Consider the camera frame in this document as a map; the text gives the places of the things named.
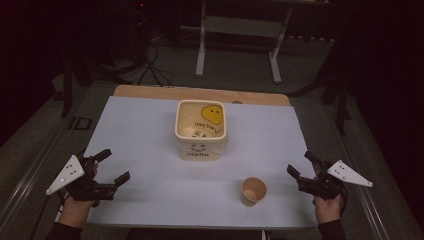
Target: metal stand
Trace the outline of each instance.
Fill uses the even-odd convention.
[[[229,34],[240,34],[248,36],[276,38],[277,43],[274,50],[269,53],[272,76],[274,83],[280,84],[281,77],[278,69],[277,55],[286,33],[287,26],[293,9],[289,8],[286,12],[284,21],[270,22],[251,19],[236,19],[228,17],[208,16],[206,14],[206,0],[202,3],[202,18],[200,26],[200,47],[197,57],[196,76],[202,77],[205,65],[205,34],[206,32],[219,32]]]

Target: wooden table edge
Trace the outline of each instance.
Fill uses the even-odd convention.
[[[254,93],[202,88],[185,87],[152,87],[119,85],[113,96],[134,98],[156,98],[173,100],[208,100],[224,103],[245,103],[272,106],[291,106],[289,98],[284,94]]]

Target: human hand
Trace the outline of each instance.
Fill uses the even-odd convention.
[[[93,173],[97,174],[98,164],[93,165]],[[59,223],[67,226],[83,228],[87,220],[88,213],[96,201],[76,201],[69,196],[65,200],[62,214],[59,217]]]
[[[340,219],[340,210],[343,206],[343,199],[340,194],[334,199],[327,200],[314,196],[314,204],[318,224]]]

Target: smiley face sticker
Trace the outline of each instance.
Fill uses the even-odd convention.
[[[211,123],[218,125],[224,117],[220,106],[211,105],[202,109],[202,116]]]

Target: white table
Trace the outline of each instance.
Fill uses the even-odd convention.
[[[177,103],[169,99],[109,99],[85,155],[111,149],[112,156],[99,166],[99,183],[111,183],[125,171],[130,171],[131,179],[118,189],[113,201],[102,201],[90,212],[88,223],[316,227],[312,197],[299,192],[286,172],[291,164],[302,176],[313,176],[312,166],[303,157],[306,146],[292,107],[225,103],[227,149],[216,161],[195,162],[178,157],[174,136]],[[247,207],[240,200],[241,184],[251,176],[261,178],[268,193],[264,200]]]

